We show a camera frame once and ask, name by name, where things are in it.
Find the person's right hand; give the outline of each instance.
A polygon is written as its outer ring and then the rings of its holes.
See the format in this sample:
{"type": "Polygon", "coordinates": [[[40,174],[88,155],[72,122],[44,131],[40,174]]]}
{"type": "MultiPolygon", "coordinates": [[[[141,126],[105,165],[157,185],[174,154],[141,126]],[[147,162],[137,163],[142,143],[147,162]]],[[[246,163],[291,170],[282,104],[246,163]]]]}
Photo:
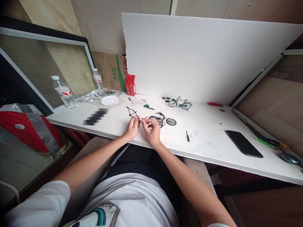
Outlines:
{"type": "Polygon", "coordinates": [[[146,134],[146,138],[150,145],[155,148],[161,145],[160,141],[160,125],[154,118],[143,119],[141,118],[141,123],[146,134]]]}

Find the white t-shirt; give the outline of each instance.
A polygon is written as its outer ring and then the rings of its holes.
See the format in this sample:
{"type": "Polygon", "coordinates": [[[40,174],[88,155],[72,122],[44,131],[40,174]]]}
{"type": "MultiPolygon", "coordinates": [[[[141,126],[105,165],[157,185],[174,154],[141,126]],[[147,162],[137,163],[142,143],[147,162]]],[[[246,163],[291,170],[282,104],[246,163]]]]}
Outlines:
{"type": "MultiPolygon", "coordinates": [[[[64,181],[52,181],[42,186],[5,218],[9,226],[58,226],[70,197],[64,181]]],[[[179,226],[175,210],[159,184],[144,175],[125,173],[108,178],[93,190],[88,204],[79,217],[104,202],[120,208],[116,227],[179,226]]],[[[86,216],[85,226],[96,226],[97,214],[86,216]]],[[[209,227],[228,227],[211,224],[209,227]]]]}

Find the plastic water bottle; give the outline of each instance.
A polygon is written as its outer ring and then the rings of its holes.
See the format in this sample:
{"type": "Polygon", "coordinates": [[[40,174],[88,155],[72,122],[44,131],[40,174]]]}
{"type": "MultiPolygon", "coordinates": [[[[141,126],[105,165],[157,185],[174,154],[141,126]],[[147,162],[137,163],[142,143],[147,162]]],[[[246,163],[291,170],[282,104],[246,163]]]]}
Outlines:
{"type": "Polygon", "coordinates": [[[97,89],[103,90],[102,77],[101,77],[101,75],[98,73],[98,70],[97,70],[97,69],[94,69],[94,79],[95,79],[95,83],[96,83],[97,89]]]}
{"type": "Polygon", "coordinates": [[[63,83],[58,76],[51,76],[51,78],[54,80],[54,89],[64,104],[70,109],[76,108],[78,104],[67,84],[63,83]]]}

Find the white plate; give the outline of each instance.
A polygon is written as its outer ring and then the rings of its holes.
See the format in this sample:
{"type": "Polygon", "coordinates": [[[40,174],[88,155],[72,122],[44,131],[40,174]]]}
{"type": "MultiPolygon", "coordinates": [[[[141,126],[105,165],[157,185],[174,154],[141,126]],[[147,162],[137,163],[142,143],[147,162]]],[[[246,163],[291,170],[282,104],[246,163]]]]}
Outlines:
{"type": "Polygon", "coordinates": [[[101,103],[105,106],[111,106],[118,102],[117,96],[106,96],[103,99],[101,99],[101,103]]]}

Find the bottle cap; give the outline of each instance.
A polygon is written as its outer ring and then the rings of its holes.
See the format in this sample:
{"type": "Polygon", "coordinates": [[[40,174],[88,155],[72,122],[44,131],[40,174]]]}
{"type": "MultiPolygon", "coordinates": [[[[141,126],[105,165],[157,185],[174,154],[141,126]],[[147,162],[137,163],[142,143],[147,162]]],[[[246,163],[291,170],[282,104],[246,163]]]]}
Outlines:
{"type": "Polygon", "coordinates": [[[52,78],[53,80],[58,80],[58,79],[60,79],[58,76],[51,76],[51,78],[52,78]]]}

